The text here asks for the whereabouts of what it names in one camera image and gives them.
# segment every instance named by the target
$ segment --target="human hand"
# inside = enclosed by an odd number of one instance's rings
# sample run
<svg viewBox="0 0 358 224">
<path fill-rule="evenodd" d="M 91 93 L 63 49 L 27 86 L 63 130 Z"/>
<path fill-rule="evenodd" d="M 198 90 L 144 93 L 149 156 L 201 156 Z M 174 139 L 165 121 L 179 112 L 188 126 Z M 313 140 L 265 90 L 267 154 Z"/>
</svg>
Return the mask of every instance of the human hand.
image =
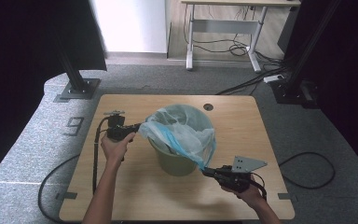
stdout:
<svg viewBox="0 0 358 224">
<path fill-rule="evenodd" d="M 129 133 L 123 140 L 114 142 L 105 134 L 101 139 L 101 147 L 106 157 L 106 165 L 118 169 L 127 151 L 127 144 L 135 137 L 135 133 Z"/>
<path fill-rule="evenodd" d="M 222 189 L 227 192 L 234 193 L 239 198 L 241 198 L 244 202 L 246 202 L 249 205 L 249 207 L 251 207 L 253 209 L 256 209 L 257 206 L 260 205 L 261 203 L 266 202 L 266 200 L 264 200 L 264 198 L 261 196 L 258 188 L 253 185 L 250 185 L 249 188 L 242 193 L 238 193 L 237 191 L 228 189 L 226 187 L 222 187 Z"/>
</svg>

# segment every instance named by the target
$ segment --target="finger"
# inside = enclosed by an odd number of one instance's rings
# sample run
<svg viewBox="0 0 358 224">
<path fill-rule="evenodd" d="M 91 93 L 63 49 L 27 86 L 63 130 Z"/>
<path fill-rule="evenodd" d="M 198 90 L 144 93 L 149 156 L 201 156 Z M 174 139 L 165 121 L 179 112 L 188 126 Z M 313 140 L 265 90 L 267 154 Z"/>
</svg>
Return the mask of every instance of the finger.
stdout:
<svg viewBox="0 0 358 224">
<path fill-rule="evenodd" d="M 107 138 L 106 133 L 103 135 L 103 137 L 101 138 L 101 141 L 103 141 L 105 138 Z"/>
<path fill-rule="evenodd" d="M 127 136 L 121 141 L 122 144 L 127 145 L 130 140 L 132 140 L 135 137 L 136 133 L 129 133 Z"/>
<path fill-rule="evenodd" d="M 103 138 L 101 139 L 101 146 L 116 146 L 118 145 L 118 142 L 113 141 L 112 139 L 108 138 L 107 135 L 105 134 L 103 136 Z"/>
</svg>

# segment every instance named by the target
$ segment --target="table top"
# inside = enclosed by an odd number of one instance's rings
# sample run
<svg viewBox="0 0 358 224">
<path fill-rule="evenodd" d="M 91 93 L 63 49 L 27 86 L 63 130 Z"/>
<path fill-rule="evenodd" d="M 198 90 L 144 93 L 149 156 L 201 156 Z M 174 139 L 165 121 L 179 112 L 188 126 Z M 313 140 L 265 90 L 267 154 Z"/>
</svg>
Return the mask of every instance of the table top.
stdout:
<svg viewBox="0 0 358 224">
<path fill-rule="evenodd" d="M 189 5 L 255 6 L 255 7 L 299 7 L 299 0 L 182 0 Z"/>
<path fill-rule="evenodd" d="M 266 161 L 268 165 L 255 173 L 266 182 L 268 203 L 280 219 L 295 216 L 291 201 L 278 197 L 279 193 L 287 193 L 287 189 L 253 97 L 104 95 L 68 188 L 68 192 L 76 193 L 76 198 L 64 200 L 60 211 L 62 220 L 81 220 L 89 206 L 92 198 L 93 142 L 97 126 L 105 117 L 103 113 L 124 110 L 125 124 L 130 125 L 143 122 L 159 108 L 173 104 L 193 105 L 211 120 L 217 143 L 211 168 L 231 165 L 234 156 Z M 213 110 L 204 110 L 205 104 L 211 104 Z M 203 176 L 198 169 L 186 176 L 166 174 L 159 167 L 154 149 L 140 134 L 137 133 L 128 148 L 118 171 L 113 220 L 257 219 L 255 211 L 246 203 L 221 190 L 214 179 Z M 104 162 L 100 151 L 98 178 L 103 172 Z"/>
</svg>

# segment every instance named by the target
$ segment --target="gray carpet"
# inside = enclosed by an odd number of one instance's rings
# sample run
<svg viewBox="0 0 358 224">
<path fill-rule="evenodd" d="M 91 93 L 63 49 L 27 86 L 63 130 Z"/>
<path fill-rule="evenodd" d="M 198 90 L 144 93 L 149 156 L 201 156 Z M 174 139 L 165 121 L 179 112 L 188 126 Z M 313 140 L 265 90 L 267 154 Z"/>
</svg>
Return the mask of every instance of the gray carpet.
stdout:
<svg viewBox="0 0 358 224">
<path fill-rule="evenodd" d="M 108 72 L 83 71 L 83 77 L 102 80 L 92 100 L 54 103 L 68 82 L 60 75 L 45 85 L 45 96 L 20 138 L 0 164 L 0 223 L 50 223 L 40 212 L 40 184 L 60 163 L 78 154 L 103 94 L 216 94 L 255 77 L 252 68 L 198 66 L 187 72 L 177 65 L 109 65 Z M 249 87 L 238 95 L 249 94 Z M 328 118 L 318 109 L 278 105 L 265 83 L 255 97 L 278 162 L 305 151 L 318 152 L 336 169 L 335 179 L 322 189 L 302 189 L 289 182 L 296 217 L 284 223 L 358 223 L 358 158 Z M 77 136 L 67 136 L 69 118 L 84 118 Z M 76 159 L 58 169 L 43 189 L 41 204 L 58 218 L 62 195 Z M 287 162 L 282 174 L 305 186 L 326 181 L 332 169 L 326 161 L 306 155 Z M 257 220 L 244 223 L 258 223 Z"/>
</svg>

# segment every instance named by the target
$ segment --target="clear plastic bag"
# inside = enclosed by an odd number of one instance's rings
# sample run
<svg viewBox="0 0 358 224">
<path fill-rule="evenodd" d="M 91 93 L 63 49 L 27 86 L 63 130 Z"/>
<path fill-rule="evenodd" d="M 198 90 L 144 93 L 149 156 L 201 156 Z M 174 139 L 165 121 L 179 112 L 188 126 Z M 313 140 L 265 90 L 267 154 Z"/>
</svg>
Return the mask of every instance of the clear plastic bag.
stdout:
<svg viewBox="0 0 358 224">
<path fill-rule="evenodd" d="M 201 170 L 208 166 L 216 149 L 211 121 L 191 105 L 159 109 L 146 119 L 139 133 L 159 149 L 191 159 Z"/>
</svg>

